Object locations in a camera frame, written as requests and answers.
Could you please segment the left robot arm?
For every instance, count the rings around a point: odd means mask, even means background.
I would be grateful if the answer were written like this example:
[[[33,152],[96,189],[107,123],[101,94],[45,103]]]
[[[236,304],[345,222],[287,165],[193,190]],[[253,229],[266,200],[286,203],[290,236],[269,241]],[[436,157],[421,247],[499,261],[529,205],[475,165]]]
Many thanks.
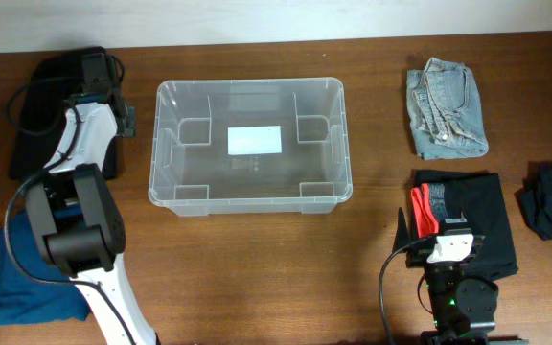
[[[157,344],[127,278],[126,229],[103,175],[117,137],[135,134],[121,95],[123,66],[106,53],[80,59],[80,89],[63,102],[65,125],[50,160],[20,194],[42,260],[75,287],[109,344]]]

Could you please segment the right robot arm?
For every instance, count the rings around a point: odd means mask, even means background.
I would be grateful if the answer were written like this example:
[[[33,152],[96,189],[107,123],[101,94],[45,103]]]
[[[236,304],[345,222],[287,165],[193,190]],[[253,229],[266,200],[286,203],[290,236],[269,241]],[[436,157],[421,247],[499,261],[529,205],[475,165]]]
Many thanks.
[[[496,283],[464,272],[484,237],[475,235],[465,218],[450,218],[439,224],[436,234],[413,237],[402,209],[398,211],[397,232],[392,254],[381,270],[399,254],[408,268],[424,271],[430,314],[435,329],[420,334],[421,344],[527,344],[516,336],[491,338],[499,288]]]

